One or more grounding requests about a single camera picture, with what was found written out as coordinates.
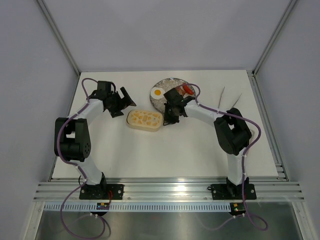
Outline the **red sausage toy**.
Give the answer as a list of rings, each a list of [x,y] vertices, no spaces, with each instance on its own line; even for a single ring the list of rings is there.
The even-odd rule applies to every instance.
[[[191,88],[189,88],[189,86],[188,86],[187,84],[184,84],[182,87],[183,87],[183,90],[184,90],[188,95],[191,95],[191,96],[194,95],[194,92],[191,90]]]

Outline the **right side aluminium rail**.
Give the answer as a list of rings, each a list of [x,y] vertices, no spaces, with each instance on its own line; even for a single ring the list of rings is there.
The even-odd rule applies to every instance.
[[[280,179],[280,181],[286,181],[290,182],[291,177],[290,174],[288,173],[288,170],[286,168],[286,163],[284,161],[283,155],[281,153],[280,146],[278,145],[278,141],[276,139],[269,115],[268,115],[268,110],[266,106],[265,99],[263,97],[261,88],[259,86],[259,83],[257,81],[257,77],[254,75],[252,70],[246,70],[252,92],[254,94],[254,98],[258,107],[258,111],[262,120],[262,124],[264,127],[265,135],[268,140],[268,144],[271,149],[271,153],[274,159],[274,163],[277,168],[281,168],[282,172],[280,176],[277,178]]]

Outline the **metal tongs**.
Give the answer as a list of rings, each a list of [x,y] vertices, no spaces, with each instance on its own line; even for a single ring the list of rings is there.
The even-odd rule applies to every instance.
[[[238,101],[241,99],[242,93],[232,93],[224,86],[218,100],[218,108],[223,110],[229,110],[234,108]]]

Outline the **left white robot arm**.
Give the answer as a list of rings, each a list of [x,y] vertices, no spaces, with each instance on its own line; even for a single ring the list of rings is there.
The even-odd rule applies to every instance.
[[[81,190],[103,199],[108,194],[104,173],[91,157],[90,124],[105,111],[112,118],[123,116],[122,110],[136,103],[124,87],[112,90],[112,82],[99,82],[91,94],[85,93],[85,104],[73,115],[59,117],[54,125],[54,153],[67,165],[73,166],[83,179]]]

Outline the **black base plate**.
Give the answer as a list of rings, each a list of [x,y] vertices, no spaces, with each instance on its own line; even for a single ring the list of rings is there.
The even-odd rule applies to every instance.
[[[104,186],[85,185],[81,188],[79,199],[80,200],[122,200],[124,194],[123,184],[110,184]]]
[[[252,183],[245,183],[244,188],[242,184],[211,184],[207,187],[211,192],[213,200],[243,200],[243,194],[245,200],[256,200],[257,194],[255,185]]]

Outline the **left circuit board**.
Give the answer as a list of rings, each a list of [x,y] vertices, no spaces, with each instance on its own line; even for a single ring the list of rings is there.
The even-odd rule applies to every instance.
[[[108,211],[110,209],[110,204],[107,202],[98,202],[96,205],[96,209]]]

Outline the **right aluminium frame post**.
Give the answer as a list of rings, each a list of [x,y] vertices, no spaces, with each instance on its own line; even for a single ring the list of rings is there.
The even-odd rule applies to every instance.
[[[290,0],[283,11],[275,29],[273,30],[265,48],[263,49],[262,54],[260,55],[255,67],[252,70],[252,75],[256,77],[263,66],[264,62],[267,60],[268,56],[270,55],[274,45],[276,44],[278,38],[280,37],[282,31],[284,30],[289,18],[291,17],[292,13],[294,12],[296,6],[298,5],[299,0]]]

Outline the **beige lunch box lid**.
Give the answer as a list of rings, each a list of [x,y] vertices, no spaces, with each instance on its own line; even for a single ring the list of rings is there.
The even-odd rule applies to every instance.
[[[126,121],[134,127],[157,129],[163,124],[163,115],[157,111],[131,110]]]

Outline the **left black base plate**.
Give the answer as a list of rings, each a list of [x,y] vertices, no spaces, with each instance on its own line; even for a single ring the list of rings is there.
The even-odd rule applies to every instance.
[[[110,184],[104,186],[85,185],[81,188],[79,199],[80,200],[122,200],[124,194],[123,184]]]

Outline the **toy fried egg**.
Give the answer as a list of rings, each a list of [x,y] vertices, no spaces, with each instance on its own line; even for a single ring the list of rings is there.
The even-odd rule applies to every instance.
[[[152,99],[160,100],[164,98],[166,91],[161,87],[153,87],[150,91],[150,96]]]

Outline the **left aluminium frame post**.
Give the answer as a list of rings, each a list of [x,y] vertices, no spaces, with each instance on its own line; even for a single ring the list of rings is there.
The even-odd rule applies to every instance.
[[[35,2],[38,5],[40,11],[42,12],[42,14],[45,18],[45,21],[49,25],[49,28],[51,29],[53,36],[55,37],[57,43],[61,47],[68,63],[70,64],[74,73],[79,77],[81,75],[81,71],[80,71],[74,57],[72,56],[72,54],[71,54],[61,32],[56,24],[56,21],[54,20],[54,17],[49,10],[49,7],[47,6],[47,4],[44,0],[36,0]]]

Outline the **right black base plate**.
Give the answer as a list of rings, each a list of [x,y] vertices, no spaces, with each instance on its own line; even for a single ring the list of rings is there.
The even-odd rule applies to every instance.
[[[244,188],[242,184],[211,184],[207,187],[211,192],[213,200],[243,200],[243,194],[245,200],[256,200],[257,194],[255,185],[252,183],[245,183]]]

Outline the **clear plastic tongs holder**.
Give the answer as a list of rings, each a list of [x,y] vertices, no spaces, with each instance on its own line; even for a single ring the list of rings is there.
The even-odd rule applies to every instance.
[[[256,133],[255,133],[255,131],[253,129],[250,129],[250,133],[251,133],[250,140],[253,141],[255,139],[255,137],[256,137]]]

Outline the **beige lunch box base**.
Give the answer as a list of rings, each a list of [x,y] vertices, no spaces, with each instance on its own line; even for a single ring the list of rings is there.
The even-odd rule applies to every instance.
[[[135,117],[135,118],[128,118],[126,120],[126,124],[131,129],[136,129],[136,130],[141,130],[146,132],[157,132],[161,128],[163,121],[162,120],[143,121],[142,119]]]

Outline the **aluminium frame post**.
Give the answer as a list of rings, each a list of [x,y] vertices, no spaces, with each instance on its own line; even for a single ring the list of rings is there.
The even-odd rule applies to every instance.
[[[35,2],[38,5],[40,11],[42,12],[42,14],[45,18],[45,21],[49,25],[49,28],[51,29],[53,36],[55,37],[57,43],[61,47],[68,63],[70,64],[74,73],[79,77],[81,75],[81,71],[80,71],[74,57],[72,56],[72,54],[71,54],[61,32],[56,24],[56,21],[54,20],[54,17],[49,10],[49,7],[47,6],[47,4],[44,0],[36,0]]]
[[[296,6],[298,5],[299,0],[290,0],[283,11],[275,29],[273,30],[265,48],[263,49],[262,54],[260,55],[255,67],[252,70],[252,75],[256,77],[263,66],[264,62],[267,60],[268,56],[270,55],[274,45],[276,44],[278,38],[280,37],[282,31],[284,30],[289,18],[291,17],[292,13],[294,12]]]

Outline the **right circuit board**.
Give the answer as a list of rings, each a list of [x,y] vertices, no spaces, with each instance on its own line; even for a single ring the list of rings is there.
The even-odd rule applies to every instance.
[[[243,203],[230,203],[230,214],[232,216],[243,215],[246,213]]]

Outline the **aluminium front rail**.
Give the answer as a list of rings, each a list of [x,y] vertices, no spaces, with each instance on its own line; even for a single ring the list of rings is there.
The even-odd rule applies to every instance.
[[[220,184],[220,178],[111,178],[111,184],[122,184],[119,191],[122,202],[211,202],[208,190],[211,184]],[[298,182],[285,178],[250,179],[254,184],[258,202],[303,202],[305,200]],[[69,201],[79,200],[80,190],[76,179],[40,182],[33,201],[61,202],[67,195]]]

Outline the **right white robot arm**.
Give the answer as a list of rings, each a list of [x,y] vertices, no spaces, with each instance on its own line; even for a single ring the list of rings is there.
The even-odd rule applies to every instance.
[[[217,141],[227,156],[227,177],[225,183],[213,183],[208,187],[214,200],[240,200],[245,197],[249,183],[245,167],[245,150],[249,146],[252,133],[236,108],[220,113],[197,103],[194,99],[178,103],[164,103],[164,125],[179,122],[180,117],[190,117],[214,127]]]

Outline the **aluminium rail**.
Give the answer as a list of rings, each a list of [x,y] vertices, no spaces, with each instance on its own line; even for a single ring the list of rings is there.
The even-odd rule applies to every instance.
[[[220,184],[220,178],[111,178],[111,184],[122,184],[119,191],[122,202],[211,202],[208,190],[211,184]],[[303,202],[305,200],[298,182],[285,178],[250,179],[254,184],[258,202]],[[79,200],[80,190],[76,179],[40,182],[33,201],[61,202],[67,195],[69,201]]]
[[[269,115],[268,115],[268,110],[266,106],[265,99],[263,97],[261,88],[259,86],[259,83],[257,81],[257,77],[254,75],[252,70],[246,70],[252,92],[254,94],[254,98],[258,107],[258,111],[262,120],[262,124],[264,127],[265,135],[268,140],[268,144],[271,149],[271,153],[274,159],[274,163],[277,168],[281,168],[282,172],[280,176],[277,178],[280,179],[280,181],[286,181],[290,182],[291,177],[290,174],[288,173],[288,170],[286,168],[286,163],[284,161],[283,155],[281,153],[280,146],[278,145],[278,141],[276,139]]]

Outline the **circuit board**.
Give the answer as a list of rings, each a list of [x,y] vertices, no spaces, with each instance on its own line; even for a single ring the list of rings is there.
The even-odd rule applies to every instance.
[[[232,216],[243,215],[246,213],[243,203],[230,203],[230,214]]]
[[[110,204],[107,202],[98,202],[96,205],[96,209],[108,211],[110,209]]]

